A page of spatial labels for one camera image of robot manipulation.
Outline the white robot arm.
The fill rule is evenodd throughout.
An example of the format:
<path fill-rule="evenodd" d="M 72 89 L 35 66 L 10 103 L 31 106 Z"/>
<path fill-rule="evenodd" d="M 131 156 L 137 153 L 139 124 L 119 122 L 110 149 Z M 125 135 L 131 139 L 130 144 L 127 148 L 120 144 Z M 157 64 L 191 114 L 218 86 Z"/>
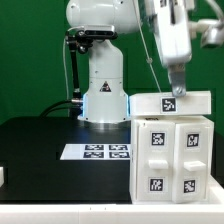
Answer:
<path fill-rule="evenodd" d="M 128 95 L 123 90 L 123 55 L 112 45 L 121 34 L 151 28 L 162 66 L 174 97 L 186 95 L 185 64 L 192 56 L 191 39 L 202 34 L 201 45 L 224 43 L 224 10 L 215 0 L 205 0 L 214 10 L 214 19 L 193 22 L 188 12 L 195 0 L 69 0 L 66 17 L 73 35 L 66 36 L 70 52 L 89 55 L 89 88 L 83 97 L 82 121 L 116 124 L 129 119 Z"/>

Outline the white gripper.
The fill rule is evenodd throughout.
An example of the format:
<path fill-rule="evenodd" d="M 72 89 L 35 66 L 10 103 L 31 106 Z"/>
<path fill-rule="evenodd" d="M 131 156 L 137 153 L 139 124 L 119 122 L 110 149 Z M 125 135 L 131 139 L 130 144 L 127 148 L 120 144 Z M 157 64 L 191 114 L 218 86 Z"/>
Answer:
<path fill-rule="evenodd" d="M 161 64 L 168 67 L 174 97 L 186 95 L 185 63 L 191 59 L 191 41 L 185 0 L 146 0 Z"/>

